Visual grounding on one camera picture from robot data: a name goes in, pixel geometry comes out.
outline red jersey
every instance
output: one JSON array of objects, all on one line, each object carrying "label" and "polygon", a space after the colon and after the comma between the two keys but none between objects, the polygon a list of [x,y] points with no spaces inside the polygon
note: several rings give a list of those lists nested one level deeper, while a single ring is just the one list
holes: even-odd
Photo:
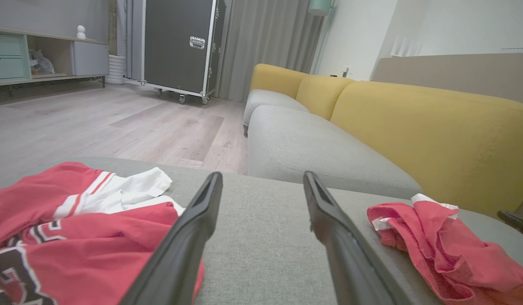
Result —
[{"label": "red jersey", "polygon": [[82,214],[113,176],[67,163],[0,190],[0,305],[120,302],[182,209]]},{"label": "red jersey", "polygon": [[523,267],[496,243],[479,239],[459,208],[418,194],[414,206],[382,203],[367,209],[383,245],[406,251],[446,305],[523,305]]}]

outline wooden floor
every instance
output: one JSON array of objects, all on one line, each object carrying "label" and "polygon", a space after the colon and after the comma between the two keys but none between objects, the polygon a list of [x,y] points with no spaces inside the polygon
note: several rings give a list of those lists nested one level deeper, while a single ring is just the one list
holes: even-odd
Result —
[{"label": "wooden floor", "polygon": [[246,174],[244,103],[211,98],[181,105],[167,93],[108,85],[0,104],[0,181],[73,156]]}]

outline mint green drawer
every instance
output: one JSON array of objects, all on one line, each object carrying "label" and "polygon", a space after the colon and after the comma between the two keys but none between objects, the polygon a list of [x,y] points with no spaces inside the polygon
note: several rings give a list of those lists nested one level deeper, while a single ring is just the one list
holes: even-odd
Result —
[{"label": "mint green drawer", "polygon": [[21,40],[19,36],[0,33],[0,55],[20,56],[21,54]]},{"label": "mint green drawer", "polygon": [[0,79],[24,77],[22,58],[0,58]]}]

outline gray sofa cushion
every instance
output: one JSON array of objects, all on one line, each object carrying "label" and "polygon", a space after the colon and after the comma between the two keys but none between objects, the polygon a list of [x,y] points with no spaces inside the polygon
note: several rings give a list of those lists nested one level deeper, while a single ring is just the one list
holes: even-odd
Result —
[{"label": "gray sofa cushion", "polygon": [[[165,193],[187,206],[208,171],[114,158],[74,158],[87,166],[129,176],[159,166],[173,182]],[[59,163],[47,164],[36,174]],[[408,200],[330,189],[375,253],[403,286],[412,305],[441,304],[407,254],[380,243],[366,209]],[[523,235],[478,213],[459,217],[482,240],[499,243],[523,266]],[[223,191],[214,235],[203,252],[205,279],[196,305],[335,305],[335,289],[325,248],[310,232],[300,184],[223,174]]]},{"label": "gray sofa cushion", "polygon": [[250,94],[248,95],[246,108],[244,109],[244,115],[242,116],[242,123],[245,126],[249,125],[252,112],[254,112],[254,110],[260,105],[273,105],[310,112],[300,102],[297,102],[288,95],[269,90],[254,89],[250,91]]},{"label": "gray sofa cushion", "polygon": [[409,199],[416,181],[393,162],[307,112],[262,105],[248,129],[248,175],[302,183],[306,170],[327,187]]}]

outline white wall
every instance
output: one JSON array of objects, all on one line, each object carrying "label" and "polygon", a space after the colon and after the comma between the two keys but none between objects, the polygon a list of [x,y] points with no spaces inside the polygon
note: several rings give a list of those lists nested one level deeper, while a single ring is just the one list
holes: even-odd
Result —
[{"label": "white wall", "polygon": [[349,78],[368,80],[396,4],[397,0],[338,0],[317,74],[342,76],[342,66],[349,65]]},{"label": "white wall", "polygon": [[107,1],[0,0],[0,28],[76,37],[77,25],[87,38],[107,42]]},{"label": "white wall", "polygon": [[378,58],[387,58],[391,55],[397,36],[399,40],[406,38],[408,43],[418,40],[431,2],[432,0],[398,0]]},{"label": "white wall", "polygon": [[420,55],[523,48],[523,0],[433,0],[419,37]]}]

